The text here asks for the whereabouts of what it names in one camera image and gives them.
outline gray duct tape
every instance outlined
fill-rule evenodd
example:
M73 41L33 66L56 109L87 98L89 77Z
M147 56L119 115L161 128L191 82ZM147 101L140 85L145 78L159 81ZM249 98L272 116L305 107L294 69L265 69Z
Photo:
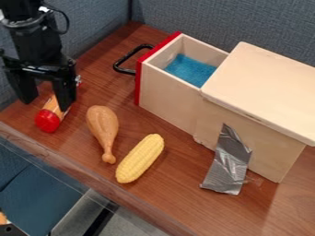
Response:
M216 156L201 188L238 195L244 183L251 150L240 140L234 129L223 124L216 145Z

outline red object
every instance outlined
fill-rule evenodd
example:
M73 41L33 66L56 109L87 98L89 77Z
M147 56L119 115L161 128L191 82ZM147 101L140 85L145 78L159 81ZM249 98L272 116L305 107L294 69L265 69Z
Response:
M35 124L44 132L53 133L60 124L59 117L48 110L40 110L35 117Z
M136 68L135 68L135 89L134 89L134 104L139 105L140 103L140 87L141 87L141 70L142 70L142 63L151 55L156 53L158 50L160 50L162 47L167 45L170 41L173 41L176 37L181 35L181 32L176 31L173 34L169 35L168 38L166 38L164 41L159 43L157 46L155 46L154 49L150 50L143 56L141 56L138 61L136 62Z

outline wooden box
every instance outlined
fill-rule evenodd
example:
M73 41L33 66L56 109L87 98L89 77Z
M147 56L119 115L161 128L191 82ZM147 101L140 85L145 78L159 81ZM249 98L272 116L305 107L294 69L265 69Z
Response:
M218 66L201 88L163 71L178 53ZM249 168L280 183L306 145L315 146L315 70L240 42L223 52L174 34L140 58L136 103L215 150L222 124L252 149Z

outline yellow corn cob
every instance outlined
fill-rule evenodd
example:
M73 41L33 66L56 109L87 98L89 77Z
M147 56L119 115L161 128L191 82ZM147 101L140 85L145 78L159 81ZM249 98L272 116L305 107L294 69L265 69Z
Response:
M138 179L158 158L163 148L164 140L160 135L146 136L117 167L118 183L129 183Z

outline wooden lid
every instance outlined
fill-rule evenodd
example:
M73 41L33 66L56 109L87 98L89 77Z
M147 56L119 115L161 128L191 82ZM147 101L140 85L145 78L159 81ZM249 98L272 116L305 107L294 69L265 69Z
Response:
M315 146L315 68L240 42L201 89L208 100Z

